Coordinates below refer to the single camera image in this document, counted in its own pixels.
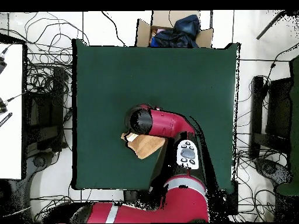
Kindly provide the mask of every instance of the black cable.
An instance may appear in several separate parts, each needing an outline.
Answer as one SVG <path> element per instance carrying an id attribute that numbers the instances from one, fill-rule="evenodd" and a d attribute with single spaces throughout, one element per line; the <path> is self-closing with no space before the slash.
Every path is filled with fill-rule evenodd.
<path id="1" fill-rule="evenodd" d="M 268 79 L 270 78 L 272 69 L 276 66 L 275 62 L 277 61 L 277 58 L 278 58 L 280 55 L 282 55 L 282 53 L 286 53 L 286 52 L 288 52 L 288 51 L 290 51 L 290 50 L 292 50 L 292 49 L 298 48 L 298 45 L 299 45 L 299 42 L 296 43 L 295 45 L 293 45 L 292 47 L 290 47 L 289 49 L 287 49 L 287 50 L 285 50 L 285 51 L 282 51 L 282 52 L 278 53 L 278 55 L 275 57 L 273 63 L 271 64 L 270 72 L 269 72 L 269 74 L 268 74 Z"/>
<path id="2" fill-rule="evenodd" d="M 116 37 L 117 37 L 117 39 L 120 41 L 120 42 L 122 42 L 123 43 L 123 45 L 124 45 L 124 47 L 126 47 L 126 44 L 119 38 L 119 35 L 118 35 L 118 33 L 117 33 L 117 27 L 116 27 L 116 24 L 115 24 L 115 22 L 114 21 L 112 21 L 112 19 L 111 18 L 109 18 L 108 17 L 108 15 L 106 15 L 105 13 L 104 13 L 104 11 L 101 11 L 101 13 L 105 16 L 105 17 L 107 17 L 113 24 L 114 24 L 114 26 L 115 26 L 115 31 L 116 31 Z"/>
<path id="3" fill-rule="evenodd" d="M 169 20 L 171 26 L 173 27 L 173 24 L 171 23 L 171 10 L 169 11 L 169 14 L 168 14 L 168 20 Z"/>

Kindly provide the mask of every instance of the black border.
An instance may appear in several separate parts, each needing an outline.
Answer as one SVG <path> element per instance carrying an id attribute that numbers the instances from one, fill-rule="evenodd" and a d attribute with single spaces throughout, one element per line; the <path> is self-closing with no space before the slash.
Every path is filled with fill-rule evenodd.
<path id="1" fill-rule="evenodd" d="M 77 190 L 77 39 L 72 39 L 72 180 L 71 187 Z"/>
<path id="2" fill-rule="evenodd" d="M 22 45 L 22 93 L 27 90 L 27 72 L 28 72 L 28 63 L 27 63 L 27 52 L 28 47 L 24 40 L 20 40 L 18 38 L 14 38 L 5 34 L 0 33 L 0 43 L 3 44 L 21 44 Z M 25 126 L 25 98 L 24 95 L 21 95 L 22 98 L 22 156 L 21 156 L 21 169 L 22 169 L 22 177 L 21 180 L 26 178 L 26 146 L 27 146 L 27 131 Z"/>

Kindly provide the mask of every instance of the wire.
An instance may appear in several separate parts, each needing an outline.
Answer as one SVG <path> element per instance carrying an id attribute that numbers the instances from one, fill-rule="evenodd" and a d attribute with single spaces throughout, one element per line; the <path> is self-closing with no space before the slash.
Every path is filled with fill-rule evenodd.
<path id="1" fill-rule="evenodd" d="M 65 137 L 65 131 L 63 131 L 63 136 L 64 136 L 64 139 L 65 139 L 65 143 L 68 145 L 69 150 L 72 152 L 72 149 L 69 147 L 69 144 L 67 142 L 67 138 Z"/>
<path id="2" fill-rule="evenodd" d="M 20 211 L 17 211 L 17 212 L 15 212 L 15 213 L 12 213 L 12 214 L 9 214 L 9 215 L 5 215 L 5 216 L 3 216 L 3 217 L 13 216 L 13 215 L 16 215 L 16 214 L 18 214 L 18 213 L 22 213 L 22 212 L 24 212 L 24 211 L 27 211 L 28 209 L 31 209 L 31 208 L 32 208 L 32 206 L 27 207 L 26 209 L 21 209 Z"/>
<path id="3" fill-rule="evenodd" d="M 268 79 L 270 78 L 272 69 L 276 66 L 275 62 L 277 61 L 277 58 L 278 58 L 280 55 L 282 55 L 283 53 L 286 53 L 286 52 L 288 52 L 288 51 L 290 51 L 290 50 L 292 50 L 292 49 L 296 49 L 296 48 L 298 48 L 298 45 L 299 45 L 299 42 L 296 43 L 295 45 L 293 45 L 292 47 L 290 47 L 289 49 L 287 49 L 287 50 L 285 50 L 285 51 L 282 51 L 281 53 L 278 53 L 278 54 L 277 54 L 277 56 L 275 57 L 273 63 L 271 64 L 270 72 L 269 72 L 269 74 L 268 74 Z"/>
<path id="4" fill-rule="evenodd" d="M 169 11 L 169 14 L 168 14 L 168 20 L 169 20 L 171 26 L 173 27 L 173 24 L 171 23 L 171 10 Z"/>
<path id="5" fill-rule="evenodd" d="M 88 196 L 88 198 L 87 198 L 87 201 L 88 201 L 88 199 L 90 198 L 90 196 L 91 196 L 91 192 L 92 192 L 92 189 L 91 189 L 91 191 L 90 191 L 90 193 L 89 193 L 89 196 Z"/>
<path id="6" fill-rule="evenodd" d="M 124 45 L 124 47 L 126 47 L 126 44 L 119 38 L 119 35 L 118 35 L 118 33 L 117 33 L 117 27 L 116 27 L 116 24 L 115 24 L 115 22 L 114 21 L 112 21 L 112 19 L 111 18 L 109 18 L 108 17 L 108 15 L 106 15 L 105 13 L 104 13 L 104 11 L 101 11 L 101 13 L 104 15 L 104 16 L 106 16 L 113 24 L 114 24 L 114 26 L 115 26 L 115 31 L 116 31 L 116 37 L 117 37 L 117 39 L 120 41 L 120 42 L 122 42 L 123 43 L 123 45 Z"/>

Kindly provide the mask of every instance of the white floor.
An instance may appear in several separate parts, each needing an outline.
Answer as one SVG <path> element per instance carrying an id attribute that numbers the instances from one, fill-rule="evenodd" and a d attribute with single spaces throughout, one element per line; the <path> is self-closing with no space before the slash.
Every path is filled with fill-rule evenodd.
<path id="1" fill-rule="evenodd" d="M 231 42 L 241 43 L 241 61 L 239 66 L 239 100 L 247 99 L 250 95 L 248 86 L 252 78 L 256 75 L 268 76 L 270 66 L 276 55 L 298 42 L 298 26 L 294 18 L 287 17 L 280 20 L 276 25 L 271 27 L 267 33 L 257 40 L 257 35 L 266 27 L 266 25 L 273 19 L 279 10 L 214 10 L 213 14 L 213 48 L 224 48 Z M 210 25 L 209 19 L 210 11 L 201 11 L 200 20 L 201 28 L 208 29 Z M 140 18 L 148 23 L 151 20 L 151 11 L 138 11 L 138 12 L 113 12 L 110 11 L 110 18 L 115 22 L 119 37 L 124 41 L 127 46 L 133 46 L 135 43 L 136 23 Z M 89 41 L 90 45 L 102 46 L 123 46 L 116 37 L 115 28 L 113 23 L 102 15 L 101 12 L 39 12 L 36 13 L 10 13 L 9 14 L 9 35 L 20 38 L 12 30 L 19 32 L 22 36 L 36 44 L 50 45 L 54 36 L 59 33 L 59 26 L 49 26 L 46 31 L 41 35 L 44 28 L 48 24 L 58 23 L 57 18 L 64 19 L 78 29 L 83 30 L 86 36 L 82 35 L 81 31 L 73 28 L 70 24 L 63 24 L 65 21 L 60 20 L 61 33 L 73 38 L 84 39 Z M 8 29 L 8 16 L 0 14 L 0 28 Z M 0 30 L 0 33 L 7 34 L 7 31 Z M 52 44 L 56 43 L 59 37 L 55 37 Z M 55 44 L 57 47 L 68 48 L 67 51 L 71 53 L 71 41 L 65 36 L 61 36 L 59 42 Z M 28 47 L 34 53 L 41 53 L 35 44 L 28 44 Z M 58 51 L 58 48 L 52 48 L 51 52 Z M 288 62 L 295 56 L 299 55 L 299 50 L 293 50 L 279 56 L 278 60 L 284 62 L 276 62 L 275 68 L 271 73 L 271 80 L 284 78 L 290 76 Z M 37 58 L 46 62 L 41 56 Z M 67 101 L 67 107 L 71 106 L 71 99 Z M 240 102 L 238 105 L 238 116 L 241 116 L 251 109 L 251 102 L 247 100 Z M 238 133 L 249 133 L 249 118 L 247 114 L 238 119 Z M 65 126 L 71 128 L 71 121 Z M 70 147 L 72 147 L 72 133 L 70 130 L 65 131 L 65 136 Z M 246 150 L 249 135 L 240 134 L 238 138 L 245 142 L 238 140 L 238 149 Z M 47 200 L 33 200 L 32 210 L 33 214 L 40 212 L 40 210 L 49 204 L 53 199 L 53 195 L 68 195 L 69 183 L 72 177 L 72 153 L 69 149 L 64 149 L 60 154 L 59 161 L 47 168 L 43 172 L 39 172 L 32 184 L 31 197 L 48 197 Z M 240 167 L 238 171 L 238 179 L 241 185 L 239 186 L 239 199 L 251 197 L 251 192 L 248 186 L 244 183 L 247 182 L 252 188 L 253 193 L 261 189 L 273 190 L 270 181 L 257 174 L 255 169 L 247 166 L 246 169 Z M 122 200 L 123 192 L 119 190 L 82 190 L 74 191 L 69 190 L 69 196 L 73 200 Z M 270 202 L 274 204 L 274 198 L 267 192 L 260 193 L 257 199 L 266 204 Z M 240 202 L 239 211 L 250 211 L 253 209 L 252 199 Z M 253 214 L 241 213 L 236 217 L 238 221 L 244 220 L 253 221 L 256 218 L 254 211 Z M 273 219 L 273 215 L 265 214 L 267 221 Z"/>

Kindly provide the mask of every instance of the robot button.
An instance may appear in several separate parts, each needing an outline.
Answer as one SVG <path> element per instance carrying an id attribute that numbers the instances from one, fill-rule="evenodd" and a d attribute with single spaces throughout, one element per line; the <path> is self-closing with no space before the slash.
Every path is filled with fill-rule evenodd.
<path id="1" fill-rule="evenodd" d="M 182 149 L 180 155 L 188 159 L 195 158 L 195 152 L 191 149 Z"/>

